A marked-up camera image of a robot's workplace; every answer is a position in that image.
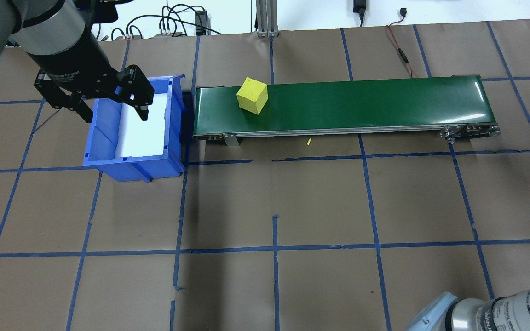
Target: white foam insert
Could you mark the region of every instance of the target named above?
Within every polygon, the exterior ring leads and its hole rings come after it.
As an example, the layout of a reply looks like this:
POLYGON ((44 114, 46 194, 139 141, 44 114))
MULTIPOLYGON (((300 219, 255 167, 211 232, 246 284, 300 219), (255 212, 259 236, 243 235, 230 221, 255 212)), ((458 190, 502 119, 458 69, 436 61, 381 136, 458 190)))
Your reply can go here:
POLYGON ((165 144, 167 93, 155 94, 149 119, 142 121, 134 107, 122 105, 115 157, 162 155, 165 144))

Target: electrical cable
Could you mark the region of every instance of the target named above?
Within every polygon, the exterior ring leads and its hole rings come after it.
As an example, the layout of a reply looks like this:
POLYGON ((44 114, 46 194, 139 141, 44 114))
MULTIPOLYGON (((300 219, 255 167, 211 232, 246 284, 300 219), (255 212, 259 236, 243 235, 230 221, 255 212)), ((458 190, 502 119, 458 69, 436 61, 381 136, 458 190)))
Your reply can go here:
POLYGON ((402 21, 404 21, 404 18, 406 17, 406 8, 400 8, 400 15, 402 15, 402 19, 400 19, 400 21, 392 22, 389 25, 386 25, 385 28, 392 35, 392 39, 394 40, 394 44, 395 44, 396 48, 398 49, 398 54, 400 54, 400 58, 402 58, 402 61, 404 61, 404 65, 406 67, 408 67, 408 69, 410 69, 409 77, 413 78, 414 76, 416 76, 418 78, 418 75, 416 74, 414 69, 412 69, 412 65, 410 65, 410 62, 408 62, 408 58, 406 57, 406 54, 404 54, 404 51, 402 51, 402 49, 398 45, 398 41, 396 40, 396 36, 394 35, 394 32, 392 31, 392 25, 393 24, 401 23, 402 21))
MULTIPOLYGON (((131 21, 128 22, 128 24, 126 25, 126 28, 129 28, 130 25, 136 21, 137 19, 140 19, 140 18, 143 18, 143 17, 164 17, 164 16, 161 16, 161 15, 154 15, 154 14, 147 14, 147 15, 140 15, 139 17, 135 17, 133 18, 131 21)), ((199 27, 199 28, 202 28, 202 29, 206 29, 208 31, 212 31, 214 32, 215 34, 219 34, 221 35, 220 32, 218 31, 215 31, 214 29, 210 29, 209 27, 204 27, 203 25, 198 25, 198 24, 195 24, 195 23, 191 23, 191 22, 188 22, 188 21, 181 21, 181 19, 176 19, 176 18, 173 18, 173 17, 169 17, 169 19, 173 20, 173 21, 177 21, 177 22, 181 22, 181 23, 185 23, 185 24, 189 24, 189 25, 193 25, 194 27, 199 27)))
POLYGON ((134 38, 134 33, 132 32, 132 28, 135 28, 136 30, 138 30, 138 34, 140 35, 140 39, 144 39, 143 38, 143 32, 140 31, 140 29, 136 26, 136 25, 130 25, 130 35, 134 38))
POLYGON ((112 41, 114 40, 114 32, 115 32, 116 30, 120 31, 120 33, 122 33, 122 36, 124 36, 124 39, 126 39, 126 34, 124 33, 124 30, 122 30, 122 29, 120 29, 120 28, 114 28, 114 29, 112 30, 112 34, 110 35, 110 36, 112 37, 112 41))
MULTIPOLYGON (((169 13, 167 14, 166 18, 167 18, 167 29, 171 29, 171 27, 169 27, 169 19, 171 18, 171 12, 175 13, 175 15, 177 16, 177 18, 179 20, 181 20, 181 16, 179 16, 179 13, 175 12, 174 10, 174 6, 173 7, 168 7, 168 6, 163 6, 162 9, 161 9, 161 15, 165 17, 165 8, 169 9, 169 13)), ((164 21, 164 18, 161 19, 161 24, 163 27, 165 27, 165 21, 164 21)), ((187 30, 185 29, 185 25, 181 25, 183 27, 183 34, 187 35, 187 30)), ((177 22, 175 22, 175 31, 177 31, 177 22)))

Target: yellow foam cube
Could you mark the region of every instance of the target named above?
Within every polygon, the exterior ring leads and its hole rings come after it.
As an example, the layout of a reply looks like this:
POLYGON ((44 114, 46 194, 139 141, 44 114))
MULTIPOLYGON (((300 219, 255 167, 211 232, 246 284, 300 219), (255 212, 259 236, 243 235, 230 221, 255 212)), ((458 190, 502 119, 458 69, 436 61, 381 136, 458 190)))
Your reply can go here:
POLYGON ((267 84, 247 77, 240 90, 238 90, 236 98, 240 108, 259 115, 269 98, 267 95, 267 84))

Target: power adapter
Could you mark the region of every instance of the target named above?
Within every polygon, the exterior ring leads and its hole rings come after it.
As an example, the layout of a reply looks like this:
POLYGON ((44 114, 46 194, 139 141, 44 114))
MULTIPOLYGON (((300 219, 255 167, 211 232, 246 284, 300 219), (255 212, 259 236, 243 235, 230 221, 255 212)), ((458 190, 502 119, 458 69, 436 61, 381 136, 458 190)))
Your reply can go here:
POLYGON ((368 0, 353 0, 353 12, 359 13, 359 18, 361 19, 361 25, 363 25, 363 17, 365 15, 365 9, 367 8, 368 8, 368 0))

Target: white wall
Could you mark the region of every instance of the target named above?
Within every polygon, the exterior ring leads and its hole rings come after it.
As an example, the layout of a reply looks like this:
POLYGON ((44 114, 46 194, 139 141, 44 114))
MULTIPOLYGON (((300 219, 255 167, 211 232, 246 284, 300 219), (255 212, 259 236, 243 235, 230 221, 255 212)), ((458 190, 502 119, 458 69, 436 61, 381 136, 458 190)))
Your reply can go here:
MULTIPOLYGON (((186 0, 190 6, 208 10, 212 28, 223 34, 239 34, 253 30, 255 0, 186 0)), ((178 4, 170 0, 169 5, 178 4)), ((160 15, 165 0, 135 0, 117 6, 120 19, 102 26, 101 36, 115 27, 124 29, 130 19, 144 14, 160 15)), ((359 15, 352 12, 353 0, 277 0, 280 30, 329 29, 359 26, 359 15)), ((401 7, 408 9, 404 24, 499 21, 530 18, 530 0, 368 0, 365 27, 381 26, 397 21, 401 7)), ((194 22, 193 13, 181 13, 181 19, 194 22)), ((134 25, 145 38, 156 35, 159 17, 145 17, 134 25)), ((190 35, 194 27, 189 27, 190 35)))

